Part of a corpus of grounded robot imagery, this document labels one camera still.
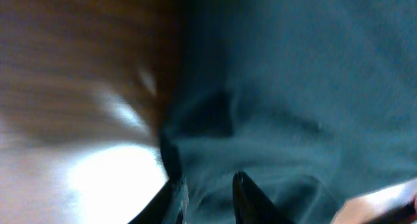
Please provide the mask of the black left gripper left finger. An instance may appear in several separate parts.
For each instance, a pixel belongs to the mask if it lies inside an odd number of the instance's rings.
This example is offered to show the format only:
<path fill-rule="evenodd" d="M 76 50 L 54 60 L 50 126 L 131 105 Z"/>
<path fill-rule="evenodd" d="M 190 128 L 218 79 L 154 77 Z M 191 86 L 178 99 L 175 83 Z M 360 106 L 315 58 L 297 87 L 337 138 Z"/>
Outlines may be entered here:
<path fill-rule="evenodd" d="M 188 203 L 186 179 L 168 180 L 151 202 L 128 224 L 186 224 Z"/>

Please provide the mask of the black t-shirt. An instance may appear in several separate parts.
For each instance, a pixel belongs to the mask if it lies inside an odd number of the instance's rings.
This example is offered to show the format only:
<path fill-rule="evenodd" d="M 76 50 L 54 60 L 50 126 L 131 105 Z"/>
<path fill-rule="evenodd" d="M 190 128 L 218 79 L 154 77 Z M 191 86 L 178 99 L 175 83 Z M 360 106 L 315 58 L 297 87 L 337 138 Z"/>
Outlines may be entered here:
<path fill-rule="evenodd" d="M 162 128 L 188 223 L 232 223 L 246 172 L 296 223 L 416 176 L 416 0 L 182 0 Z"/>

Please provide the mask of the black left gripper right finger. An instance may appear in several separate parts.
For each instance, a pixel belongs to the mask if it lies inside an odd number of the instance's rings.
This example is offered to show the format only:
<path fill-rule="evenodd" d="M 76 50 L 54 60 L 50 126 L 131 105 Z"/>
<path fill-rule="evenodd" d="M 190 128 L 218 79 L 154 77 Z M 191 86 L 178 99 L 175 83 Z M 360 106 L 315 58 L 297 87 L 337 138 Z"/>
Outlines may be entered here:
<path fill-rule="evenodd" d="M 233 177 L 236 224 L 293 224 L 243 171 Z"/>

